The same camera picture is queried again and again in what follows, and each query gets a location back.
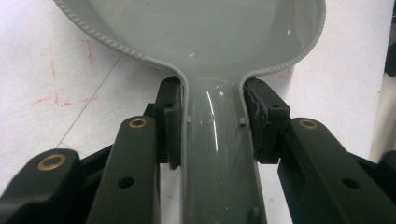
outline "white tabletop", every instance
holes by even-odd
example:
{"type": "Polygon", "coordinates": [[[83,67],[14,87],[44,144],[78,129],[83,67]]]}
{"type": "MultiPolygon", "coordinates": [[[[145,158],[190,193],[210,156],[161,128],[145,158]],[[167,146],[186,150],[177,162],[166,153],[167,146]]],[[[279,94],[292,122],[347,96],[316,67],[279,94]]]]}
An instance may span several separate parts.
{"type": "MultiPolygon", "coordinates": [[[[324,123],[368,158],[393,0],[333,0],[315,48],[291,69],[264,77],[291,117],[324,123]]],[[[56,147],[81,157],[114,141],[172,76],[98,44],[51,1],[0,3],[0,192],[33,156],[56,147]]],[[[291,223],[275,165],[261,165],[269,223],[291,223]]],[[[163,223],[178,220],[179,170],[162,165],[163,223]]]]}

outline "scalloped rim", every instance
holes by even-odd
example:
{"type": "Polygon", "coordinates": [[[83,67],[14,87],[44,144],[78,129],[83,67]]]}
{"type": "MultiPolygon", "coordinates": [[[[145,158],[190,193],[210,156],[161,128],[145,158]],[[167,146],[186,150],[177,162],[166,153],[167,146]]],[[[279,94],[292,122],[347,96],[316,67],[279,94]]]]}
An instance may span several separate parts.
{"type": "MultiPolygon", "coordinates": [[[[78,26],[87,35],[96,39],[100,43],[110,47],[111,49],[115,49],[116,51],[118,51],[120,53],[123,53],[130,57],[133,57],[139,61],[142,61],[142,62],[149,61],[149,62],[156,64],[157,66],[160,66],[161,69],[165,69],[165,70],[173,71],[173,72],[177,71],[178,74],[184,76],[184,74],[180,73],[180,70],[177,69],[176,67],[174,67],[172,64],[162,62],[157,59],[148,57],[145,54],[143,54],[142,52],[138,52],[134,49],[126,47],[126,46],[120,44],[119,42],[117,42],[111,38],[108,38],[107,36],[102,35],[101,33],[97,32],[96,30],[91,28],[91,26],[89,26],[87,23],[85,23],[80,17],[78,17],[76,14],[74,14],[73,11],[67,6],[67,4],[63,0],[54,0],[54,2],[58,6],[58,8],[64,13],[64,15],[66,15],[69,18],[70,21],[72,21],[76,26],[78,26]]],[[[274,65],[274,66],[260,69],[260,70],[251,71],[251,72],[245,74],[243,79],[246,79],[247,77],[257,77],[257,76],[263,76],[265,74],[272,74],[272,73],[278,72],[280,70],[286,69],[290,66],[293,66],[294,64],[297,64],[297,62],[302,60],[318,43],[320,35],[323,31],[324,23],[326,20],[326,3],[324,2],[324,0],[322,0],[322,2],[323,2],[324,10],[323,10],[322,14],[319,16],[320,21],[318,23],[318,31],[315,34],[314,39],[311,41],[310,45],[308,47],[306,47],[302,53],[300,53],[296,57],[294,57],[291,60],[288,60],[284,63],[280,63],[278,65],[274,65]]]]}

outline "brass screw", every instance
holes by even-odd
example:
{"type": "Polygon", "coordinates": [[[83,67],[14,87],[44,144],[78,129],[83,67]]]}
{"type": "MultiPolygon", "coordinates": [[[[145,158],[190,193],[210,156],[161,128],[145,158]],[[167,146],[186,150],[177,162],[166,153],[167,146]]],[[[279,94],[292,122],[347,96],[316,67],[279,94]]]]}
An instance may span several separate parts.
{"type": "Polygon", "coordinates": [[[48,157],[44,158],[37,165],[37,169],[39,171],[50,171],[60,167],[62,164],[66,162],[66,156],[64,154],[52,154],[48,157]],[[47,164],[47,161],[52,159],[58,159],[55,163],[47,164]]]}
{"type": "Polygon", "coordinates": [[[131,122],[129,122],[129,126],[131,128],[142,128],[147,124],[148,122],[145,119],[133,119],[131,122]]]}
{"type": "Polygon", "coordinates": [[[316,129],[318,127],[318,125],[314,121],[309,119],[302,119],[299,123],[306,129],[316,129]]]}

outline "brass ring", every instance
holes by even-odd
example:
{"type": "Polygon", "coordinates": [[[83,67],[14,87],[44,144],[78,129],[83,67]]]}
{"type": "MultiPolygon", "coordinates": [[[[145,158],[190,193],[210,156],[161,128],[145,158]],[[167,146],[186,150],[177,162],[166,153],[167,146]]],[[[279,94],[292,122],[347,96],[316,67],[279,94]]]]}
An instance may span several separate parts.
{"type": "Polygon", "coordinates": [[[39,171],[50,171],[60,167],[65,162],[66,162],[66,156],[64,154],[52,154],[41,160],[40,163],[37,165],[37,169],[39,171]],[[59,161],[53,164],[46,164],[46,161],[49,161],[51,159],[59,159],[59,161]]]}
{"type": "Polygon", "coordinates": [[[306,129],[316,129],[318,127],[318,125],[314,121],[309,119],[302,119],[299,123],[306,129]]]}
{"type": "Polygon", "coordinates": [[[146,119],[133,119],[131,122],[129,122],[129,126],[131,128],[142,128],[148,124],[146,119]]]}

